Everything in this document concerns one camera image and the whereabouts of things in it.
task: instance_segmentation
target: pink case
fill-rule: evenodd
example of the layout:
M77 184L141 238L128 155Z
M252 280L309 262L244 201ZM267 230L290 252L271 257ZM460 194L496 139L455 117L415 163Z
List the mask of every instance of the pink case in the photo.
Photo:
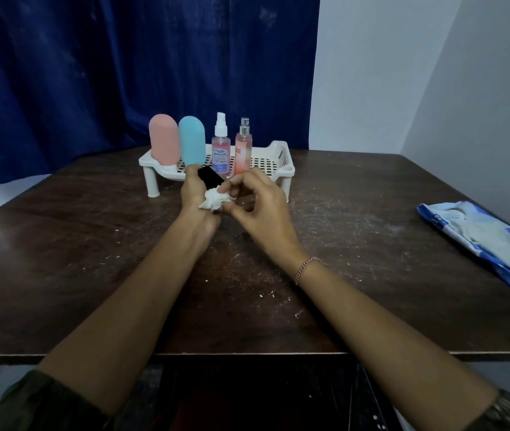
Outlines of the pink case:
M175 166L181 156L177 122L164 114L155 115L149 121L151 156L162 166Z

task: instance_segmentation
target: bottle label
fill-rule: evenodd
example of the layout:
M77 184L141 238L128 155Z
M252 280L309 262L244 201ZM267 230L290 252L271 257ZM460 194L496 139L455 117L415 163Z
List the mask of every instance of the bottle label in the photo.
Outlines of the bottle label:
M229 155L227 150L222 148L211 148L211 164L213 170L218 174L229 172Z
M245 172L249 169L246 165L247 160L247 142L235 141L235 175Z

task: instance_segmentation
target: wooden table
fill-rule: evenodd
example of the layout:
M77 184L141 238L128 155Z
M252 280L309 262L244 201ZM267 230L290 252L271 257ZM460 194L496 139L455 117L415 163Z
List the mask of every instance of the wooden table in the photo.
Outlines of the wooden table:
M0 355L45 354L127 278L177 216L148 198L143 148L79 159L0 208ZM309 251L451 352L510 352L510 288L425 223L464 197L396 155L294 151L295 229ZM158 354L340 353L300 290L223 218Z

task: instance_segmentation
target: hand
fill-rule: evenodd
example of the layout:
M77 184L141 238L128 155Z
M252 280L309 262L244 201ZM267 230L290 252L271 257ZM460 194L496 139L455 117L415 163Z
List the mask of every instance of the hand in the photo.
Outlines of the hand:
M181 214L191 226L197 226L200 231L205 231L203 237L207 242L211 240L216 229L221 223L221 217L209 210L200 209L199 205L205 201L205 183L197 174L199 165L190 165L185 168L186 178L181 188Z
M285 193L259 168L235 175L219 186L220 193L232 197L255 194L252 211L233 202L223 204L223 211L233 216L257 245L292 277L309 254L303 249L289 216Z

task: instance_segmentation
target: bracelet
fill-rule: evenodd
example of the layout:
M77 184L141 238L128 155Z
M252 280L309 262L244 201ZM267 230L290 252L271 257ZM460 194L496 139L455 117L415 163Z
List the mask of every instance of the bracelet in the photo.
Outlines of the bracelet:
M301 277L301 274L303 273L303 271L305 270L305 268L307 267L307 265L313 261L313 260L316 260L316 261L321 261L321 259L319 257L311 257L309 260L305 261L305 263L303 263L301 265L301 267L299 268L299 270L297 271L297 275L295 275L295 285L298 286L299 285L299 277Z

